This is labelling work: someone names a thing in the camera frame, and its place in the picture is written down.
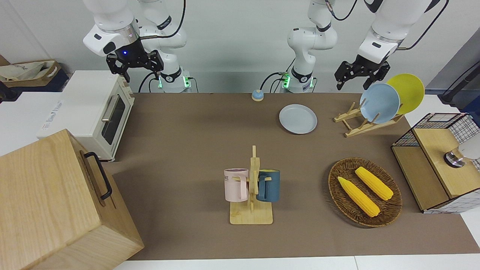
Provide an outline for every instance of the corn cob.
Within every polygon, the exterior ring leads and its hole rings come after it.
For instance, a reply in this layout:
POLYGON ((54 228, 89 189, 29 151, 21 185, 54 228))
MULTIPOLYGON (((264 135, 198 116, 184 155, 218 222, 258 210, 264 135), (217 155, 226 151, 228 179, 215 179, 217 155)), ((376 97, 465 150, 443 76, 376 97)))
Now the corn cob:
POLYGON ((392 198, 393 191, 366 168, 359 167, 355 170, 355 174, 382 200, 387 201, 392 198))
POLYGON ((380 213, 380 208, 370 200, 355 184, 349 180, 338 177, 340 185, 348 196, 371 218, 376 217, 380 213))

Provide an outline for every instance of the blue plate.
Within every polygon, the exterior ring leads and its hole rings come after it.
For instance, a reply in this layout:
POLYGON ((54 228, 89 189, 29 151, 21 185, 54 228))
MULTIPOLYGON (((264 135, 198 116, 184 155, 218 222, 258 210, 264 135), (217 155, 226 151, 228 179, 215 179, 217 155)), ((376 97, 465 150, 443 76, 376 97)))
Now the blue plate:
POLYGON ((395 88, 388 84, 371 85, 360 98, 360 104, 365 99, 360 111, 368 121, 372 122, 375 116, 380 116, 375 120, 375 124, 382 124, 395 117, 400 107, 400 97, 395 88))

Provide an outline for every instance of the wire basket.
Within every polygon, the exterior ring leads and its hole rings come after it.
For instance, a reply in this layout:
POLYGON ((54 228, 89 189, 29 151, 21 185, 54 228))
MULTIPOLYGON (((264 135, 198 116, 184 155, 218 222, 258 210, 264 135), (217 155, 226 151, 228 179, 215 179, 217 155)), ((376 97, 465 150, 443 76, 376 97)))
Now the wire basket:
POLYGON ((352 221, 367 227, 381 227, 394 222, 402 210, 402 195, 393 178, 380 166, 375 163, 360 159, 347 158, 337 162, 328 175, 328 188, 333 201, 340 211, 352 221), (356 174, 358 167, 364 167, 377 176, 392 191, 390 200, 380 199, 356 174), (369 217, 343 190, 337 177, 343 177, 355 184, 365 193, 379 208, 380 214, 376 217, 369 217))

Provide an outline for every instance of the pink mug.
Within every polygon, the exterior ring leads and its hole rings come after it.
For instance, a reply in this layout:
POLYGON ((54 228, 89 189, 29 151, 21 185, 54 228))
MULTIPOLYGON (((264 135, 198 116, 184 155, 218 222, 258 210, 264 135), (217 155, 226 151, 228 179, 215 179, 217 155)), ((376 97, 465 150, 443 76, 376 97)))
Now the pink mug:
POLYGON ((248 169, 226 169, 223 174, 225 176, 225 200, 229 202, 246 201, 248 197, 248 169))

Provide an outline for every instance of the oven handle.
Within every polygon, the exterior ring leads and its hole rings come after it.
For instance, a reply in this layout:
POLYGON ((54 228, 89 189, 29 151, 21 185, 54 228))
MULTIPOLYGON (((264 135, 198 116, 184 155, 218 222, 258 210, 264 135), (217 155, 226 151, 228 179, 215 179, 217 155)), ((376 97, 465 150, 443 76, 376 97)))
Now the oven handle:
POLYGON ((110 101, 108 102, 107 110, 105 110, 105 113, 102 116, 102 122, 110 122, 112 119, 113 112, 115 111, 115 108, 119 102, 120 95, 115 95, 110 98, 110 101))
POLYGON ((104 195, 100 196, 100 199, 102 199, 102 200, 107 199, 108 197, 110 197, 112 195, 112 186, 110 185, 110 182, 108 181, 108 177, 105 174, 105 171, 103 170, 103 166, 100 163, 100 159, 98 158, 98 156, 94 152, 88 152, 88 153, 84 154, 84 157, 85 158, 89 158, 89 157, 94 157, 95 158, 95 161, 98 165, 98 168, 100 169, 100 173, 102 173, 103 180, 105 181, 105 186, 107 186, 107 192, 104 195))

